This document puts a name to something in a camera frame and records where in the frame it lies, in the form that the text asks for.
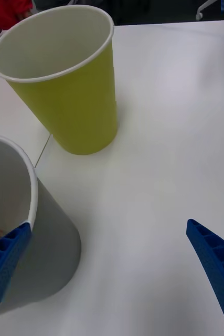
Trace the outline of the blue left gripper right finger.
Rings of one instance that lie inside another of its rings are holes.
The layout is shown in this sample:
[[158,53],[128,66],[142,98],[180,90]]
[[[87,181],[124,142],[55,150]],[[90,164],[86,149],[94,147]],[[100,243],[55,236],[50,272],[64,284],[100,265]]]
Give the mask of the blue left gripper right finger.
[[224,314],[224,240],[193,219],[187,222],[186,235]]

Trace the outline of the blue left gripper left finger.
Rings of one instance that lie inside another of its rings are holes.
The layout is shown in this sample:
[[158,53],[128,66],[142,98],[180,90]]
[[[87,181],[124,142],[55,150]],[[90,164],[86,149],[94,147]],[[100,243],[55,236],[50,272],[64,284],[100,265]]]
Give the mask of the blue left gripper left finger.
[[31,236],[30,223],[24,222],[0,238],[0,304]]

